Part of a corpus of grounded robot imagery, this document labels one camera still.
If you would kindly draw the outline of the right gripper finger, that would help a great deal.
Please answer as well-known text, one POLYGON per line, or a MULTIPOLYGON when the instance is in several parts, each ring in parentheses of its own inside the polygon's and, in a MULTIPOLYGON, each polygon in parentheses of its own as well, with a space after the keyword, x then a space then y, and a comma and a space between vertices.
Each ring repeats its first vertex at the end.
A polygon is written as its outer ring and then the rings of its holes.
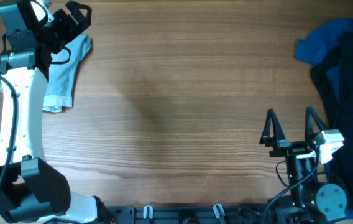
POLYGON ((305 141, 310 142, 321 131, 327 130, 327 126, 318 116, 313 107, 308 106, 305 109, 305 141))
POLYGON ((268 109, 259 144, 265 147, 280 147, 280 144, 285 141, 286 137, 277 115, 272 108, 268 109))

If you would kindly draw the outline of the light blue denim shorts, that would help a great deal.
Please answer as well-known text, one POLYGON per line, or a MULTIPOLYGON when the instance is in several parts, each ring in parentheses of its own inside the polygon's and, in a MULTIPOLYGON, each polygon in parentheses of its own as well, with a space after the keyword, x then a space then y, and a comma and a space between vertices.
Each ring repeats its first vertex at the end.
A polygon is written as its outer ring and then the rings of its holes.
POLYGON ((80 34, 66 44, 66 48, 71 52, 69 62, 63 65, 51 65, 49 68, 49 83, 42 111, 60 113, 64 108, 73 106, 73 89, 77 67, 91 50, 91 38, 86 34, 80 34))

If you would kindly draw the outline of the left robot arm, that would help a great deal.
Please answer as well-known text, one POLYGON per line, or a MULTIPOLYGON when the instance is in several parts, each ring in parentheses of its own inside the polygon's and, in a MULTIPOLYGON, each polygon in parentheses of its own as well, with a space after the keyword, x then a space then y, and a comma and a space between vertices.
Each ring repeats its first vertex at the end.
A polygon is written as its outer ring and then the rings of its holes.
POLYGON ((96 196, 72 192, 42 145, 42 107, 53 55, 91 25, 92 10, 75 1, 49 13, 37 1, 1 1, 6 28, 0 54, 0 216, 8 223, 114 223, 96 196))

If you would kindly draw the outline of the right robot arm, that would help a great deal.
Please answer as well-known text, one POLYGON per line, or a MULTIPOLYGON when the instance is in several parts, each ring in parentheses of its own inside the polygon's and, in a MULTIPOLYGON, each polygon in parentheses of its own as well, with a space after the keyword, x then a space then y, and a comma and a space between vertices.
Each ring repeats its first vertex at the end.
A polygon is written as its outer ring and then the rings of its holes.
POLYGON ((305 110, 302 141, 287 141, 273 109, 267 111, 259 143, 269 147, 270 157, 282 157, 288 183, 267 202, 259 223, 334 223, 345 219, 346 185, 320 182, 318 168, 333 159, 344 145, 337 129, 329 129, 312 107, 305 110))

